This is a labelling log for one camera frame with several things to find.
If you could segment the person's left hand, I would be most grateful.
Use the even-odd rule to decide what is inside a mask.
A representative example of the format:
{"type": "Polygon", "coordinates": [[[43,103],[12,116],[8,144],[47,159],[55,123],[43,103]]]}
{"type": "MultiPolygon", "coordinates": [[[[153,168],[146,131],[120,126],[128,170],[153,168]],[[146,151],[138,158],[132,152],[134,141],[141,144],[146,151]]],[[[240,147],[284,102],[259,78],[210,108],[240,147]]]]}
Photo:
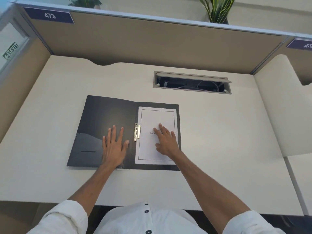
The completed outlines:
{"type": "Polygon", "coordinates": [[[116,142],[111,143],[111,130],[112,128],[109,128],[108,133],[105,136],[107,149],[103,150],[102,164],[104,167],[114,170],[123,163],[123,160],[126,157],[126,155],[123,155],[121,152],[122,146],[125,141],[122,142],[123,141],[123,127],[122,127],[119,136],[116,137],[116,142]]]}

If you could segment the beige cubicle partition panel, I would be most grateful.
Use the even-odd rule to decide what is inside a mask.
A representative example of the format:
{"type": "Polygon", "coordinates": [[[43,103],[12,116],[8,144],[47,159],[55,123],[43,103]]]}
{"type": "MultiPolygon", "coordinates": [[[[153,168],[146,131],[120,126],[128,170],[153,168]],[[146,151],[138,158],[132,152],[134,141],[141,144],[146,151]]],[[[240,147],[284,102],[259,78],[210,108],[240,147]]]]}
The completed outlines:
{"type": "Polygon", "coordinates": [[[312,51],[286,48],[312,35],[159,16],[19,1],[22,7],[70,12],[74,24],[27,17],[52,55],[256,74],[286,55],[298,77],[312,80],[312,51]]]}

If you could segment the person's right forearm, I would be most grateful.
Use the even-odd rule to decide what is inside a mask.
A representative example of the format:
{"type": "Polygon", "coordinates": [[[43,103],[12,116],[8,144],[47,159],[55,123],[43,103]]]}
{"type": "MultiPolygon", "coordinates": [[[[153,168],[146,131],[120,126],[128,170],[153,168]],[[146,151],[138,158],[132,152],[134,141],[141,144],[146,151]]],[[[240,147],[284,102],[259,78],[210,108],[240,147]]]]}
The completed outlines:
{"type": "Polygon", "coordinates": [[[195,195],[202,211],[218,233],[222,233],[228,222],[251,209],[235,194],[204,173],[180,150],[168,155],[195,195]]]}

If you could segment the person's left forearm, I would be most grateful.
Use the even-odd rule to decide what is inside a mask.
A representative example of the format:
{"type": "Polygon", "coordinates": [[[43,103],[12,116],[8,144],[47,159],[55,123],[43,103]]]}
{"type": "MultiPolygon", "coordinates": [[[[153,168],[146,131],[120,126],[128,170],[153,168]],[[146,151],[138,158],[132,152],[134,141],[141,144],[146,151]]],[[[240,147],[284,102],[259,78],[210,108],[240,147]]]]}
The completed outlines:
{"type": "Polygon", "coordinates": [[[95,173],[68,200],[79,203],[89,217],[104,185],[115,168],[116,165],[113,164],[100,165],[95,173]]]}

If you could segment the person's right hand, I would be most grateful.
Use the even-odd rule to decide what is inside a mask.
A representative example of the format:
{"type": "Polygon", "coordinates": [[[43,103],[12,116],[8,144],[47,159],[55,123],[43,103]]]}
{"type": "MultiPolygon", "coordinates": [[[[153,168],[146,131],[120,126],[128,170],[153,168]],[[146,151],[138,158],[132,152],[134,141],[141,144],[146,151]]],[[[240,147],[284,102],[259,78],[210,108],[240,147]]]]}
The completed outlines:
{"type": "MultiPolygon", "coordinates": [[[[154,128],[154,132],[158,137],[159,129],[154,128]]],[[[175,157],[180,154],[181,150],[179,149],[178,143],[173,143],[171,138],[168,139],[158,139],[159,142],[156,144],[161,144],[164,150],[162,155],[168,156],[172,161],[175,160],[175,157]]]]}

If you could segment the white curved desk divider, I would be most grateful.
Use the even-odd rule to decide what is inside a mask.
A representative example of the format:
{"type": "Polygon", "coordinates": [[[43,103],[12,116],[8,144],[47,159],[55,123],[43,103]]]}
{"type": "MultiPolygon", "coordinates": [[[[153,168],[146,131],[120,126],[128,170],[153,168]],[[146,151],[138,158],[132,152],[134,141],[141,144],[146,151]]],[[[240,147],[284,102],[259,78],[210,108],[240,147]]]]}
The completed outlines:
{"type": "Polygon", "coordinates": [[[301,84],[286,55],[254,78],[283,156],[312,153],[312,85],[301,84]]]}

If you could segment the white buttoned shirt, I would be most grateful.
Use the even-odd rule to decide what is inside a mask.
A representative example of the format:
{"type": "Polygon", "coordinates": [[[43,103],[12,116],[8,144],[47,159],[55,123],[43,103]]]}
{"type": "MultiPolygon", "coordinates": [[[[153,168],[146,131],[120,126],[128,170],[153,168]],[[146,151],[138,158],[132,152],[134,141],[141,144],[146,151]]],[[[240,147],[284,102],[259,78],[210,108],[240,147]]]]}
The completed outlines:
{"type": "MultiPolygon", "coordinates": [[[[181,209],[168,209],[146,202],[117,207],[100,221],[93,234],[207,234],[193,217],[181,209]]],[[[76,201],[65,200],[49,210],[27,234],[86,234],[88,216],[76,201]]],[[[259,213],[247,211],[232,218],[222,234],[286,234],[259,213]]]]}

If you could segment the green snake plant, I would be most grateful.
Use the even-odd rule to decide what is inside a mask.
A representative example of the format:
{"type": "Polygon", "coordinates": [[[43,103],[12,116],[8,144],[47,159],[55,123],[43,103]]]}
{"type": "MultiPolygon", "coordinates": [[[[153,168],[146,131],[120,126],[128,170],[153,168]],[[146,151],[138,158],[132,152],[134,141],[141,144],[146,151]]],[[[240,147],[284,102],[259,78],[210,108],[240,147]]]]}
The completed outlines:
{"type": "Polygon", "coordinates": [[[228,17],[235,0],[199,0],[207,11],[211,23],[222,24],[228,17]]]}

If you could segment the beige side partition panel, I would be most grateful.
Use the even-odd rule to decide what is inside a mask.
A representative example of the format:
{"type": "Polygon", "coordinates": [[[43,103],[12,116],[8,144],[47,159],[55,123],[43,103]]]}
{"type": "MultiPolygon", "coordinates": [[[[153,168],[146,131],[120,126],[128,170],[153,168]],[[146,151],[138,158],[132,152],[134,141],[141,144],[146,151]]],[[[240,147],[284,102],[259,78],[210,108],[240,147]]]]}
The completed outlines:
{"type": "Polygon", "coordinates": [[[23,7],[10,1],[0,11],[0,143],[50,56],[23,7]],[[13,42],[19,49],[6,60],[2,55],[13,42]]]}

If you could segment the black file folder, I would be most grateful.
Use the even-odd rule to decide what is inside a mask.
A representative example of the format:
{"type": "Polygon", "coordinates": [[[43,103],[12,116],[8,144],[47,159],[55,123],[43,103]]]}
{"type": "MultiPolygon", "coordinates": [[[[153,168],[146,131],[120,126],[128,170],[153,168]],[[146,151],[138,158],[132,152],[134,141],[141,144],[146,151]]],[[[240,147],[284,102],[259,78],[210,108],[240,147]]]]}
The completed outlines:
{"type": "Polygon", "coordinates": [[[124,128],[123,141],[129,140],[127,155],[117,169],[178,171],[176,164],[135,164],[136,142],[134,142],[134,127],[135,123],[138,122],[139,107],[177,109],[178,146],[181,149],[178,104],[133,102],[124,99],[88,95],[68,158],[67,167],[98,168],[102,163],[102,137],[108,132],[110,126],[115,125],[117,129],[124,128]]]}

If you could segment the white printed paper sheet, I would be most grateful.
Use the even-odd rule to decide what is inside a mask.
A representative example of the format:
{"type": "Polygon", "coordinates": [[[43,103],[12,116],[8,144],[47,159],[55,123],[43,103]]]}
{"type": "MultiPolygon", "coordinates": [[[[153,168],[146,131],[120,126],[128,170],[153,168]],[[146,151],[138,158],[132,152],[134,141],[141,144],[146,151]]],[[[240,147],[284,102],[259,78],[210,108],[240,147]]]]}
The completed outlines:
{"type": "Polygon", "coordinates": [[[165,155],[156,150],[156,143],[159,143],[158,136],[154,128],[158,129],[159,124],[166,127],[169,132],[174,132],[176,141],[178,139],[177,109],[139,107],[138,126],[139,138],[136,141],[135,164],[144,165],[175,165],[175,163],[165,155]]]}

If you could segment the green exit sign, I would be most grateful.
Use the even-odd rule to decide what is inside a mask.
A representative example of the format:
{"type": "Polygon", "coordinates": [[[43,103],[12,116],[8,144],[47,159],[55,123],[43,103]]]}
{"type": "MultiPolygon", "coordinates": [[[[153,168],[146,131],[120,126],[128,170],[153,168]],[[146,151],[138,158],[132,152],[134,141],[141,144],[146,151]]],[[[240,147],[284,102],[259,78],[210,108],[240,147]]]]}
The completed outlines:
{"type": "Polygon", "coordinates": [[[10,47],[4,52],[2,57],[6,60],[12,58],[15,52],[19,49],[19,45],[16,42],[13,42],[10,47]]]}

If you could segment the dark green leafy plant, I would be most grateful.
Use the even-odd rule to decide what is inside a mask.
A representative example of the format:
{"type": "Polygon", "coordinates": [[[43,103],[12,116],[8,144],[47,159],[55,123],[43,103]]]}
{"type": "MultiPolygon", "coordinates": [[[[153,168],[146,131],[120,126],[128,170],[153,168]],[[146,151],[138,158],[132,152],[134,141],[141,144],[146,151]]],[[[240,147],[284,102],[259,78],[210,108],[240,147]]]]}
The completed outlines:
{"type": "Polygon", "coordinates": [[[69,0],[68,6],[83,7],[91,9],[100,9],[102,2],[100,0],[69,0]]]}

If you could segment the blue partition number label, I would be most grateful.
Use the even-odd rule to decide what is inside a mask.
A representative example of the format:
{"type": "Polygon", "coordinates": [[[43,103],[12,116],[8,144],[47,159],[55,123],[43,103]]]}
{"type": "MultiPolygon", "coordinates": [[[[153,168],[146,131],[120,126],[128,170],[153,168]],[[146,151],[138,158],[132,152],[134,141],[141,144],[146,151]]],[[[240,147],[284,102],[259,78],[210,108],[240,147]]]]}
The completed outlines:
{"type": "Polygon", "coordinates": [[[312,51],[312,39],[294,38],[286,48],[312,51]]]}
{"type": "Polygon", "coordinates": [[[31,19],[74,24],[70,12],[23,7],[31,19]]]}

